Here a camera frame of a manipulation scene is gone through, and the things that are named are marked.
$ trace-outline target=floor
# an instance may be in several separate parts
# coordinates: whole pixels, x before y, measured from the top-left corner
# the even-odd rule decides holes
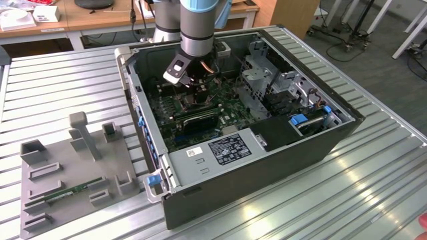
[[[349,1],[342,0],[336,16],[341,15]],[[321,0],[321,8],[326,11],[330,9],[332,4],[333,0]],[[350,26],[354,26],[362,8],[364,3],[360,3],[349,19]],[[377,9],[370,9],[361,26],[364,30],[368,29],[377,12]],[[406,25],[408,23],[401,21],[401,19],[385,15],[370,35],[372,44],[364,53],[350,62],[334,61],[325,54],[328,47],[338,43],[337,39],[316,33],[314,36],[306,36],[304,41],[414,128],[427,135],[427,82],[409,71],[405,54],[397,60],[390,57],[408,36],[402,32]],[[421,33],[414,42],[420,43],[425,38],[427,34]],[[134,42],[130,32],[120,32],[116,36],[113,33],[105,33],[98,38],[89,40],[92,42],[89,47],[106,45],[112,42],[112,39],[113,44]],[[334,47],[329,53],[334,58],[344,60],[349,59],[358,51],[358,49],[353,49],[352,52],[346,53],[344,48]],[[3,54],[0,48],[0,59],[2,58]],[[427,66],[427,58],[421,59],[420,62]],[[410,62],[410,66],[420,75],[425,75],[425,72],[414,65],[414,62]]]

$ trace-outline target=barcode sticker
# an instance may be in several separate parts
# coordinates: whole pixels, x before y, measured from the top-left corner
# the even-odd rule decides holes
[[[64,31],[65,29],[61,27],[61,28],[49,28],[49,29],[41,29],[40,31],[42,33],[46,33],[46,32],[58,32],[58,31]]]
[[[201,150],[201,147],[198,146],[196,148],[186,150],[188,157],[196,156],[197,154],[201,154],[201,153],[202,153],[202,150]]]

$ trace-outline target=metal workbench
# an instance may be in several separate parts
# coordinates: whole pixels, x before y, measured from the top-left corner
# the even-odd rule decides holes
[[[365,116],[352,136],[321,162],[173,230],[141,192],[33,239],[410,240],[422,232],[425,137],[285,29],[265,30]],[[3,68],[0,239],[19,233],[19,142],[69,138],[69,113],[85,111],[89,131],[110,120],[122,127],[140,182],[148,173],[113,49],[21,57]]]

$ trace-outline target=warning label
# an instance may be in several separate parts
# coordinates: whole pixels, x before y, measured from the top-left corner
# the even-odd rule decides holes
[[[220,165],[229,164],[252,154],[238,134],[210,142],[208,146]]]

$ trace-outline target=motherboard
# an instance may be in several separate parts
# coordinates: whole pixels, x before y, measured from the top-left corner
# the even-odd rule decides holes
[[[148,101],[170,152],[230,134],[256,121],[238,99],[237,81],[217,77],[193,89],[156,84]]]

